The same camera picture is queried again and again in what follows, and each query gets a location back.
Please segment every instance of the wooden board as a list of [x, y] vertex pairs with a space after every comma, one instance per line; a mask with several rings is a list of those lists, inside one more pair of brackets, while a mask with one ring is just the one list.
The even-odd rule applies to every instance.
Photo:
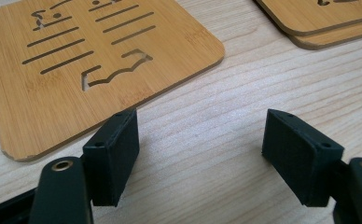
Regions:
[[314, 35], [362, 22], [362, 0], [257, 0], [257, 2], [280, 28], [290, 35]]
[[218, 64], [224, 47], [174, 0], [0, 7], [0, 142], [36, 159]]
[[302, 49], [324, 49], [362, 38], [362, 22], [317, 35], [289, 35], [290, 40]]

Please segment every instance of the light wood tabletop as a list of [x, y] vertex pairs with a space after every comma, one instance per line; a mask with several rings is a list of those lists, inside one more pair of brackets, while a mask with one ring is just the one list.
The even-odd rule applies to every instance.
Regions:
[[[118, 207], [93, 207], [95, 223], [333, 223], [333, 200], [300, 205], [261, 156], [263, 131], [267, 109], [284, 110], [344, 146], [344, 161], [362, 157], [362, 39], [299, 49], [252, 0], [177, 2], [225, 58], [137, 108], [140, 154]], [[0, 148], [0, 202], [35, 188], [48, 162], [79, 157], [93, 134], [32, 162]]]

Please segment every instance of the wooden coaster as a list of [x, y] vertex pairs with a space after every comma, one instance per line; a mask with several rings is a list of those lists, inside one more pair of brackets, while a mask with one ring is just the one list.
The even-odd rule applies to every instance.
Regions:
[[295, 45], [302, 49], [324, 49], [362, 38], [362, 22], [317, 35], [289, 35], [288, 37]]
[[290, 35], [323, 33], [362, 22], [362, 0], [257, 0]]
[[224, 47], [174, 0], [0, 7], [0, 142], [36, 159], [218, 64]]

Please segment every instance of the table surface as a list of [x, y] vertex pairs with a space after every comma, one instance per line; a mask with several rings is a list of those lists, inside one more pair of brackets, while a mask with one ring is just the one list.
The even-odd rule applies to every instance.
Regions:
[[[265, 118], [268, 108], [295, 114], [343, 145], [344, 161], [362, 157], [362, 39], [309, 51], [252, 0], [178, 3], [226, 56], [137, 108], [140, 154], [118, 207], [93, 207], [95, 223], [333, 223], [333, 200], [300, 205], [261, 156]], [[80, 156], [92, 135], [32, 162], [0, 149], [0, 202], [36, 187], [46, 163]]]

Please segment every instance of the wood grain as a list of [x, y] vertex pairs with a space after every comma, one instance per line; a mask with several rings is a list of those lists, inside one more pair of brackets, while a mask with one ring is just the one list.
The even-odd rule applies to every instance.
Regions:
[[316, 35], [289, 35], [289, 38], [295, 45], [303, 49], [329, 48], [347, 41], [362, 38], [362, 22]]
[[[118, 208], [95, 223], [333, 223], [299, 204], [260, 155], [266, 111], [298, 115], [362, 157], [362, 39], [309, 51], [252, 1], [179, 0], [226, 49], [222, 64], [138, 107], [141, 152]], [[0, 202], [35, 187], [41, 168], [80, 156], [88, 133], [35, 162], [0, 150]]]
[[362, 22], [362, 0], [257, 0], [290, 35], [316, 35]]
[[0, 143], [35, 160], [218, 64], [222, 43], [175, 1], [0, 7]]

